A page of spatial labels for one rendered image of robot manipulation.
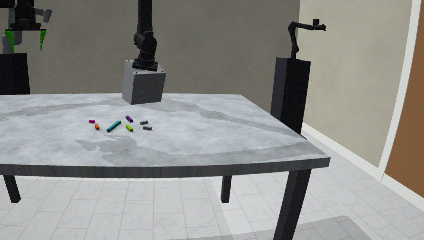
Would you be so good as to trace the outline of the turquoise rod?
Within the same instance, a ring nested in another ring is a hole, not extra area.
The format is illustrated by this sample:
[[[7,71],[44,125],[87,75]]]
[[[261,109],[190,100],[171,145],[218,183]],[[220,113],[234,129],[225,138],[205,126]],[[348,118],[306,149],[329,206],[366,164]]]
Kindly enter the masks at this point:
[[[116,122],[114,125],[112,125],[110,128],[107,129],[107,133],[110,133],[111,131],[113,131],[120,124],[121,124],[121,121]]]

